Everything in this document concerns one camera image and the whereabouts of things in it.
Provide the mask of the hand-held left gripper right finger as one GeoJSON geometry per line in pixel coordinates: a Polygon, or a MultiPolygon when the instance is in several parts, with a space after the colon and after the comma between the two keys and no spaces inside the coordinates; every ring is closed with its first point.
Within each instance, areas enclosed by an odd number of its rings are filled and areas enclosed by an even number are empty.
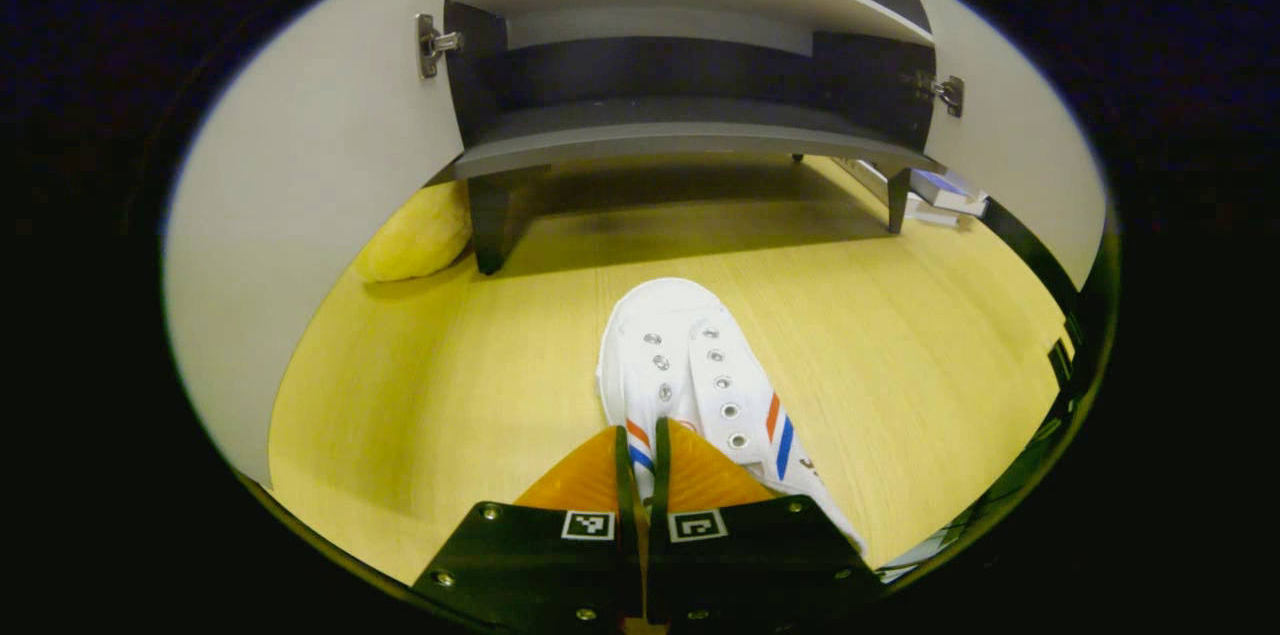
{"type": "Polygon", "coordinates": [[[671,631],[842,631],[884,585],[823,510],[657,424],[648,618],[671,631]]]}

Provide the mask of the yellow plush toy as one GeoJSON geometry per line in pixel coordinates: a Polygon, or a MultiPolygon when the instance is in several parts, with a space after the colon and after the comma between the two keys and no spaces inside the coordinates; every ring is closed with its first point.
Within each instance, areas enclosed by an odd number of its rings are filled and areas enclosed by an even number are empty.
{"type": "Polygon", "coordinates": [[[472,234],[465,181],[424,187],[384,221],[352,269],[371,284],[426,278],[454,262],[472,234]]]}

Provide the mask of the stack of booklets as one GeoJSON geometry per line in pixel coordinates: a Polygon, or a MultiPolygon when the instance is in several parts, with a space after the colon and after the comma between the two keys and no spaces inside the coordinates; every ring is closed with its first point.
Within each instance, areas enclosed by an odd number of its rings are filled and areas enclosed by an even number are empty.
{"type": "MultiPolygon", "coordinates": [[[[838,157],[842,166],[855,181],[869,189],[886,207],[890,206],[888,178],[870,164],[850,157],[838,157]]],[[[963,189],[955,181],[936,173],[911,170],[905,219],[929,221],[929,224],[959,228],[961,219],[979,219],[987,211],[988,196],[983,189],[975,195],[963,189]]]]}

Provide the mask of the white and grey shoe cabinet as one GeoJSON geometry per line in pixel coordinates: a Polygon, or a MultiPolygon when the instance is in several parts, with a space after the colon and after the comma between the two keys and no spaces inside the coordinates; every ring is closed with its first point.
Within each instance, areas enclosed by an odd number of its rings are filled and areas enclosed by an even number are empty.
{"type": "Polygon", "coordinates": [[[522,175],[658,154],[928,166],[940,88],[920,0],[445,0],[445,64],[477,270],[498,271],[522,175]]]}

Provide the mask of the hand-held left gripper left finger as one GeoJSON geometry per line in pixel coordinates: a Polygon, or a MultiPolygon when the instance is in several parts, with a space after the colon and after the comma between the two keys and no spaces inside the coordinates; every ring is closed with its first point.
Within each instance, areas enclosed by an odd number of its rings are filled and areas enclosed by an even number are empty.
{"type": "Polygon", "coordinates": [[[605,428],[520,497],[472,504],[412,589],[475,635],[626,635],[646,613],[641,517],[605,428]]]}

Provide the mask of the white shoe cabinet door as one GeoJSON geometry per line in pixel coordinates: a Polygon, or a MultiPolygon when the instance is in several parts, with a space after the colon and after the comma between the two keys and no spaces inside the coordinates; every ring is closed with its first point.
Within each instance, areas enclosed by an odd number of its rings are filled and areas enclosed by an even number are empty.
{"type": "Polygon", "coordinates": [[[1085,133],[1053,84],[960,0],[920,0],[938,79],[963,79],[963,111],[937,105],[925,154],[1015,216],[1082,289],[1102,242],[1107,188],[1085,133]]]}
{"type": "Polygon", "coordinates": [[[276,393],[307,326],[376,230],[463,143],[419,15],[445,0],[319,0],[232,79],[172,197],[163,292],[210,438],[261,486],[276,393]]]}

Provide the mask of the white striped canvas shoe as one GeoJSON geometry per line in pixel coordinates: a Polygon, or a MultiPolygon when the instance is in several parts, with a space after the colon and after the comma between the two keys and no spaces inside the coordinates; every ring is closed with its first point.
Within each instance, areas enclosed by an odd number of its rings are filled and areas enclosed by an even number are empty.
{"type": "Polygon", "coordinates": [[[645,280],[616,303],[602,335],[596,390],[605,421],[628,433],[644,503],[657,484],[657,422],[668,419],[765,493],[810,497],[867,553],[732,312],[695,280],[645,280]]]}

